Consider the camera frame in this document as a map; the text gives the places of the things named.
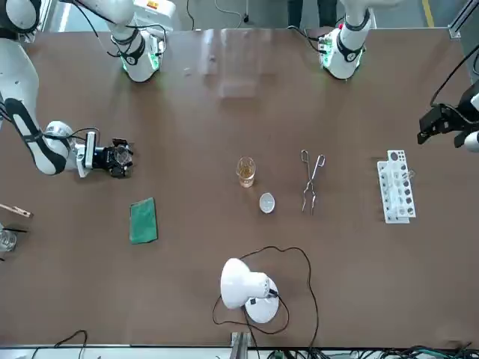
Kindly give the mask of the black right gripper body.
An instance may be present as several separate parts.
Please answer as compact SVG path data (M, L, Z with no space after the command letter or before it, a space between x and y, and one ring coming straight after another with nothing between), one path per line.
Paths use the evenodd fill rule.
M95 147L93 154L93 168L111 168L113 147Z

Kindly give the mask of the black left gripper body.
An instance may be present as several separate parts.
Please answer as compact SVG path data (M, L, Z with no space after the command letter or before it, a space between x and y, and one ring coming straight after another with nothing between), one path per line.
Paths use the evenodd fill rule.
M456 132L472 132L472 122L461 114L455 107L442 103L441 110L445 116L448 128Z

